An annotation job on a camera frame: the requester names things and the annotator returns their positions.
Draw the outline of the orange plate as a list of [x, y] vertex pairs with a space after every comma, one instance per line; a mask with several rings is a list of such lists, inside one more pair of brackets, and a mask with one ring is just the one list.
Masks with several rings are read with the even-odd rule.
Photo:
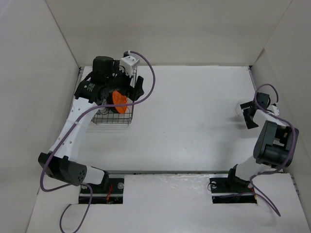
[[[114, 91], [112, 93], [112, 102], [114, 105], [127, 104], [127, 97], [120, 94], [118, 91]], [[112, 111], [118, 114], [125, 114], [126, 110], [127, 110], [127, 106], [119, 106], [119, 107], [112, 108]]]

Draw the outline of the white plate green rim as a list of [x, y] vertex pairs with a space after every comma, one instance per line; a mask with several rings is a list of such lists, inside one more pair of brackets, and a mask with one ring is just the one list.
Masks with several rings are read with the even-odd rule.
[[99, 108], [96, 115], [107, 115], [109, 113], [109, 108], [104, 107], [104, 108]]

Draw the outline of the clear glass plate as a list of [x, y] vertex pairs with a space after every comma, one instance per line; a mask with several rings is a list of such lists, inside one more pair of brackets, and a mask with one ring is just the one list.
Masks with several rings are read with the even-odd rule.
[[236, 111], [237, 116], [239, 116], [240, 118], [243, 118], [243, 109], [241, 108], [239, 103], [236, 105], [235, 111]]

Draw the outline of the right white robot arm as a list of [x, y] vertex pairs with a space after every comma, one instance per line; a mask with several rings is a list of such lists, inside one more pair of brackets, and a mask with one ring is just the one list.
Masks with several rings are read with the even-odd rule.
[[253, 155], [233, 166], [225, 186], [230, 191], [246, 188], [250, 179], [268, 170], [288, 167], [294, 156], [299, 130], [278, 117], [277, 104], [271, 104], [268, 94], [258, 92], [253, 101], [240, 105], [247, 129], [260, 129]]

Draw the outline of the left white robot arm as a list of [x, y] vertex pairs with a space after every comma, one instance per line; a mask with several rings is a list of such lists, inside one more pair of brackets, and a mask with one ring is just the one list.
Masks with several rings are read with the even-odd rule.
[[141, 57], [129, 51], [119, 60], [107, 56], [94, 58], [92, 71], [76, 88], [70, 113], [56, 142], [47, 153], [39, 155], [41, 190], [49, 191], [43, 183], [45, 176], [64, 182], [66, 186], [92, 184], [99, 193], [108, 189], [108, 173], [78, 163], [78, 151], [99, 109], [127, 107], [142, 102], [143, 78], [139, 76], [135, 85], [131, 85]]

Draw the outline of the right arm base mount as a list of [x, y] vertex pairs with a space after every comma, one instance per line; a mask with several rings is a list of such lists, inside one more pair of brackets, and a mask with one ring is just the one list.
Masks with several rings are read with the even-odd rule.
[[211, 177], [207, 187], [213, 204], [257, 204], [254, 189], [248, 183], [232, 183], [227, 177]]

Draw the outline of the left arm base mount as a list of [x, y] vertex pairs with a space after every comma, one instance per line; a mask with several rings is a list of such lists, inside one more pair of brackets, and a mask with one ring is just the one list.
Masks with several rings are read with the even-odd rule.
[[91, 204], [123, 204], [124, 175], [110, 174], [104, 186], [89, 184], [93, 195]]

